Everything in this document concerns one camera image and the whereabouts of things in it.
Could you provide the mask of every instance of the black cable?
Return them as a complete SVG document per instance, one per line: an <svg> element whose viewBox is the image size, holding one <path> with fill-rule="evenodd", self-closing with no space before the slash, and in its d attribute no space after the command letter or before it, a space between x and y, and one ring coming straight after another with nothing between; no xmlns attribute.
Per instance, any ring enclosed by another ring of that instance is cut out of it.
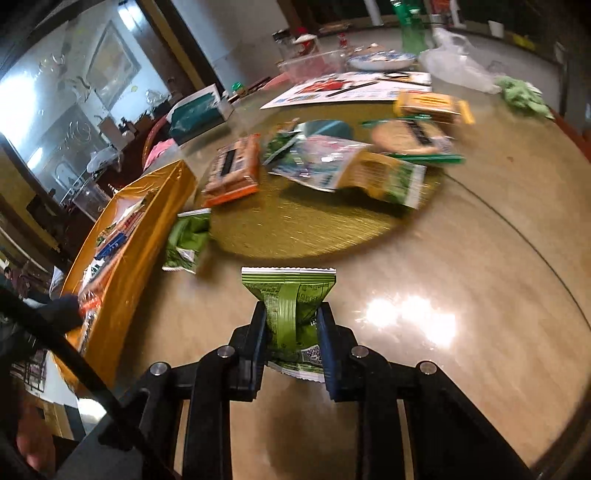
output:
<svg viewBox="0 0 591 480"><path fill-rule="evenodd" d="M528 238L521 233L518 228L513 225L507 218L505 218L501 212L499 212L497 209L495 209L490 203L488 203L485 199L483 199L480 195L478 195L476 192L473 192L471 189L469 189L468 187L466 187L461 181L455 179L454 177L452 177L449 173L444 172L443 173L448 179L453 180L454 182L456 182L460 187L462 187L463 189L465 189L467 192L471 193L472 195L474 195L474 197L476 197L478 200L480 200L484 205L486 205L488 208L490 208L490 210L492 210L493 212L495 212L499 217L501 217L505 223L507 225L509 225L530 247L531 249L542 259L542 261L548 266L548 268L552 271L552 273L554 274L554 276L556 278L558 278L558 281L562 284L562 286L564 287L564 289L567 291L567 293L569 294L570 298L573 300L574 304L577 306L579 313L581 314L581 316L583 317L583 319L585 320L585 324L587 324L587 327L589 328L589 330L591 330L591 324L589 323L589 321L587 320L587 316L585 315L583 309L581 308L581 305L579 305L579 302L577 301L576 298L574 298L573 293L570 291L570 289L567 287L566 283L564 282L564 280L560 277L560 275L558 275L558 272L554 269L554 267L552 267L552 265L550 265L550 263L548 263L548 261L546 260L546 258L544 258L544 255L542 255L540 253L540 251L535 247L535 245L533 243L531 243Z"/></svg>
<svg viewBox="0 0 591 480"><path fill-rule="evenodd" d="M63 335L53 328L39 312L3 287L0 287L0 310L7 318L22 326L64 362L65 366L103 405L121 433L143 454L145 460L160 474L160 477L174 480L173 473L146 441L139 428L128 421L119 401Z"/></svg>

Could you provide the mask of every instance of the green snack bag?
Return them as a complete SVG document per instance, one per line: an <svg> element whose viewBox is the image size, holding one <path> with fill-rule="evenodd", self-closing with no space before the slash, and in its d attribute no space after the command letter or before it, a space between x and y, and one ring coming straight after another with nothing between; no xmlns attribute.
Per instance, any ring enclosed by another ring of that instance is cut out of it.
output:
<svg viewBox="0 0 591 480"><path fill-rule="evenodd" d="M209 240L210 208L177 215L177 222L168 234L164 271L197 271L199 254Z"/></svg>
<svg viewBox="0 0 591 480"><path fill-rule="evenodd" d="M335 283L332 268L242 268L242 284L267 308L269 367L324 382L316 310Z"/></svg>

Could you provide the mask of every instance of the cracker package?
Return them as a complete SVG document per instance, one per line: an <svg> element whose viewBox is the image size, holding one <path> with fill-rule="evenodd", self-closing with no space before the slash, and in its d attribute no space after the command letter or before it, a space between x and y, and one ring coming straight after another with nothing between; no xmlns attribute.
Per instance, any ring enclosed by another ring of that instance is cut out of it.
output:
<svg viewBox="0 0 591 480"><path fill-rule="evenodd" d="M344 138L312 135L296 143L270 173L323 192L358 187L377 200L418 208L427 167L371 153L371 148Z"/></svg>
<svg viewBox="0 0 591 480"><path fill-rule="evenodd" d="M336 270L243 267L242 283L265 303L271 332L268 366L292 377L324 382L316 311L336 283Z"/></svg>
<svg viewBox="0 0 591 480"><path fill-rule="evenodd" d="M258 191L259 136L242 137L218 150L207 185L202 191L205 207Z"/></svg>
<svg viewBox="0 0 591 480"><path fill-rule="evenodd" d="M450 95L433 92L408 92L403 90L394 103L396 116L429 115L442 124L475 123L468 102Z"/></svg>

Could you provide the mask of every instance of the person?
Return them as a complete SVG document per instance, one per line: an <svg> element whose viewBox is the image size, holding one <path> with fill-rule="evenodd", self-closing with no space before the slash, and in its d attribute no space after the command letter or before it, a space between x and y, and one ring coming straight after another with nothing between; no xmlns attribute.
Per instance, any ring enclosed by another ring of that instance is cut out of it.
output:
<svg viewBox="0 0 591 480"><path fill-rule="evenodd" d="M56 448L51 430L39 415L33 396L24 388L19 394L17 449L31 467L52 476L56 471Z"/></svg>
<svg viewBox="0 0 591 480"><path fill-rule="evenodd" d="M4 276L11 281L12 288L22 298L35 300L39 303L49 303L50 298L48 294L42 293L31 286L26 273L28 265L29 262L27 261L22 269L6 267L4 269Z"/></svg>

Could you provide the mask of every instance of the plastic bag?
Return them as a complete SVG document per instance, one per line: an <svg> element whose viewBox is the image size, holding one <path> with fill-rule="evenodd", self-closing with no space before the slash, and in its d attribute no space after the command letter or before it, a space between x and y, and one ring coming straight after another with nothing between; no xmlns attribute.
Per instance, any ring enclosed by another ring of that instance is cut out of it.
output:
<svg viewBox="0 0 591 480"><path fill-rule="evenodd" d="M88 162L88 165L86 166L86 171L88 173L94 173L109 165L116 165L115 169L121 171L120 158L122 156L123 154L111 145L98 152L92 152L90 154L90 162Z"/></svg>
<svg viewBox="0 0 591 480"><path fill-rule="evenodd" d="M468 49L474 47L466 37L436 28L433 38L439 47L426 50L419 57L420 63L429 73L445 82L481 92L501 91L495 85L495 76L469 57Z"/></svg>
<svg viewBox="0 0 591 480"><path fill-rule="evenodd" d="M179 213L168 234L164 271L197 273L200 254L209 240L211 208Z"/></svg>

